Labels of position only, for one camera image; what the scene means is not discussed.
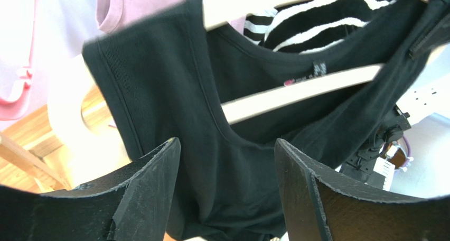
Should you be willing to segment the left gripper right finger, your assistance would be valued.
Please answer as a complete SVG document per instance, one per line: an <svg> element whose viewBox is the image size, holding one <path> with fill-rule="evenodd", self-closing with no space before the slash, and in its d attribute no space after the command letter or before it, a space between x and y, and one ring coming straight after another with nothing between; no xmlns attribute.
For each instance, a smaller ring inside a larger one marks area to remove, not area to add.
<svg viewBox="0 0 450 241"><path fill-rule="evenodd" d="M275 163L290 240L449 240L449 197L374 188L282 139Z"/></svg>

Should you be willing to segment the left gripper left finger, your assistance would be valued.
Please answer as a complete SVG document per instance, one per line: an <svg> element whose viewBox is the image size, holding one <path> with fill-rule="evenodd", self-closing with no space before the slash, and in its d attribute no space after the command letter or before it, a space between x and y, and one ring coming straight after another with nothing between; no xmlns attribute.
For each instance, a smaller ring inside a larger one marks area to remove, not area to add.
<svg viewBox="0 0 450 241"><path fill-rule="evenodd" d="M72 190L1 186L1 240L163 240L180 162L174 137Z"/></svg>

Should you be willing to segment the black tank top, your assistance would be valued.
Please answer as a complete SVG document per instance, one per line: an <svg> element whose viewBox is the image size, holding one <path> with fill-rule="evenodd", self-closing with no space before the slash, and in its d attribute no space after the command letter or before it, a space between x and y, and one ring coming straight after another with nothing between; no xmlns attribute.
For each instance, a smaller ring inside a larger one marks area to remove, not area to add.
<svg viewBox="0 0 450 241"><path fill-rule="evenodd" d="M205 31L201 0L87 43L82 55L137 160L170 137L181 142L167 224L177 240L282 236L274 146L278 138L336 168L380 144L385 116L423 70L449 0L397 0L341 43L312 54L276 53L230 25ZM290 79L380 63L367 84L300 101L230 125L221 104Z"/></svg>

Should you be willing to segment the mauve pink tank top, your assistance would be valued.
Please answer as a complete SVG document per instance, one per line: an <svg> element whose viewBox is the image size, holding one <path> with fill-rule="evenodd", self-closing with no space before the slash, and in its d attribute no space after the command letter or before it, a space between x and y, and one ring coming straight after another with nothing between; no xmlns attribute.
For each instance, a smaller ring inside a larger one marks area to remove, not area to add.
<svg viewBox="0 0 450 241"><path fill-rule="evenodd" d="M98 29L111 33L126 24L183 0L97 0Z"/></svg>

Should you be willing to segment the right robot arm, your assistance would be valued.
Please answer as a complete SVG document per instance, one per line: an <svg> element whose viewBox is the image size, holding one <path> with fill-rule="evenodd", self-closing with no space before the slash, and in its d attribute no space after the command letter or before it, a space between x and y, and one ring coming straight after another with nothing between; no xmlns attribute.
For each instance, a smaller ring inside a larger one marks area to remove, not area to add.
<svg viewBox="0 0 450 241"><path fill-rule="evenodd" d="M400 144L404 132L440 109L449 110L449 89L424 86L409 90L385 116L373 146L366 145L336 168L369 186L390 191L395 174L414 160L410 146Z"/></svg>

